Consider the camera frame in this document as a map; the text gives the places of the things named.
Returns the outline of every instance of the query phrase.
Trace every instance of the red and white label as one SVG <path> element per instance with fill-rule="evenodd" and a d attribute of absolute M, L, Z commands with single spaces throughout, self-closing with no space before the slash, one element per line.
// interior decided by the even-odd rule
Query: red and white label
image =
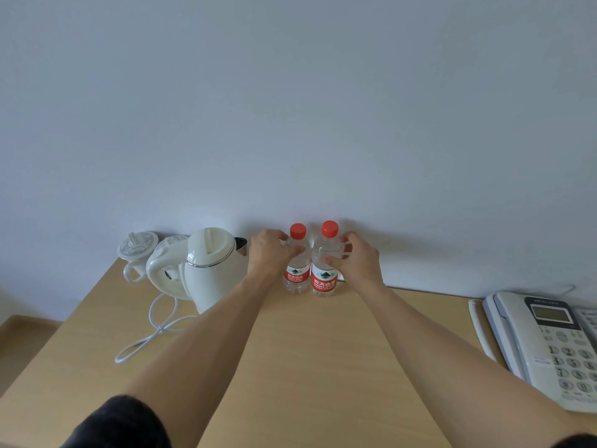
<path fill-rule="evenodd" d="M 290 267 L 286 268 L 284 272 L 284 278 L 286 278 L 291 283 L 302 283 L 303 281 L 307 281 L 309 279 L 309 275 L 311 273 L 311 263 L 307 264 L 305 267 Z"/>
<path fill-rule="evenodd" d="M 325 271 L 315 264 L 311 266 L 311 286 L 316 291 L 330 292 L 336 287 L 337 281 L 338 271 L 336 269 Z"/>

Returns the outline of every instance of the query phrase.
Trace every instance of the water bottle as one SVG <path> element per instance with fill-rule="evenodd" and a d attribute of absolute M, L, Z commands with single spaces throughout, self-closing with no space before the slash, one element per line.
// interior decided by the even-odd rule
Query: water bottle
<path fill-rule="evenodd" d="M 291 294 L 302 294 L 309 290 L 309 276 L 311 272 L 311 244 L 305 235 L 307 228 L 302 223 L 295 223 L 290 227 L 290 238 L 286 245 L 303 245 L 304 251 L 292 258 L 284 272 L 284 287 Z"/>
<path fill-rule="evenodd" d="M 321 235 L 313 245 L 311 287 L 313 293 L 321 297 L 332 295 L 338 281 L 338 271 L 321 260 L 326 255 L 342 257 L 338 231 L 338 223 L 332 220 L 324 222 L 321 225 Z"/>

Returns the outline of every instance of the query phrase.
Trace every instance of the hand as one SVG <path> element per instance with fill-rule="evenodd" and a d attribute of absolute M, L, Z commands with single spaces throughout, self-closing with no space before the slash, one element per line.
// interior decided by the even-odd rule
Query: hand
<path fill-rule="evenodd" d="M 334 256 L 324 256 L 327 265 L 340 271 L 344 279 L 361 294 L 369 285 L 384 286 L 382 270 L 379 266 L 379 251 L 371 247 L 365 240 L 354 232 L 347 232 L 340 236 L 344 254 L 342 259 Z"/>
<path fill-rule="evenodd" d="M 281 277 L 290 260 L 304 251 L 301 245 L 282 245 L 280 240 L 286 239 L 288 234 L 279 229 L 265 229 L 251 237 L 248 274 L 272 279 Z"/>

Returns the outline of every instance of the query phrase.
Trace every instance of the person's right arm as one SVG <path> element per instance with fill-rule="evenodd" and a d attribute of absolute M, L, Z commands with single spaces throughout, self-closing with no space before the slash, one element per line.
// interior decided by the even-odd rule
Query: person's right arm
<path fill-rule="evenodd" d="M 325 257 L 361 295 L 433 419 L 454 447 L 548 448 L 586 432 L 562 407 L 407 304 L 382 279 L 379 254 L 353 232 Z"/>

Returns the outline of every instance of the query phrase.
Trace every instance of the white kettle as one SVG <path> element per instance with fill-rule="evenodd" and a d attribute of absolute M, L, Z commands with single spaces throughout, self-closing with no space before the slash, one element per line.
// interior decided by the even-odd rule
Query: white kettle
<path fill-rule="evenodd" d="M 203 313 L 241 282 L 247 266 L 247 240 L 212 227 L 157 248 L 147 260 L 146 270 L 161 292 L 194 301 L 197 311 Z"/>

